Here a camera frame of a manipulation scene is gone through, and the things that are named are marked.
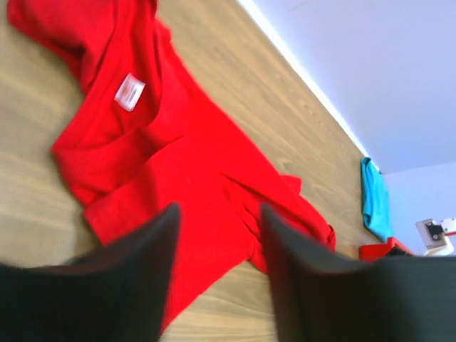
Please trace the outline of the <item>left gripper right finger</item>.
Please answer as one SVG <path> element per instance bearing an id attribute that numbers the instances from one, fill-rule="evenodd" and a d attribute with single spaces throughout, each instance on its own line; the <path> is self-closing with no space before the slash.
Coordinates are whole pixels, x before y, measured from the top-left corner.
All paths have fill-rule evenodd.
<path id="1" fill-rule="evenodd" d="M 298 233 L 270 207 L 262 239 L 280 341 L 453 341 L 455 259 L 368 263 Z"/>

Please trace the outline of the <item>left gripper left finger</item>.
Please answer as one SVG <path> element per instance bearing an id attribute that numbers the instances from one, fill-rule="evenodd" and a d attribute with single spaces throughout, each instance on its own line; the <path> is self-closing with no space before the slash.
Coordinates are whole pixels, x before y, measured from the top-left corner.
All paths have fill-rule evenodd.
<path id="1" fill-rule="evenodd" d="M 180 209 L 67 264 L 1 265 L 3 341 L 158 341 Z"/>

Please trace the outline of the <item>red t-shirt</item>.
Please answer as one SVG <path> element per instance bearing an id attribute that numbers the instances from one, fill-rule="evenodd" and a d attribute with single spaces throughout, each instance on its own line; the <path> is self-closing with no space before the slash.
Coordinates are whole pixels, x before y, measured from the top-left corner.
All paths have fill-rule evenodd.
<path id="1" fill-rule="evenodd" d="M 173 279 L 199 291 L 266 270 L 261 205 L 329 251 L 333 227 L 200 88 L 156 1 L 9 1 L 9 23 L 67 64 L 85 99 L 52 152 L 102 242 L 180 206 Z"/>

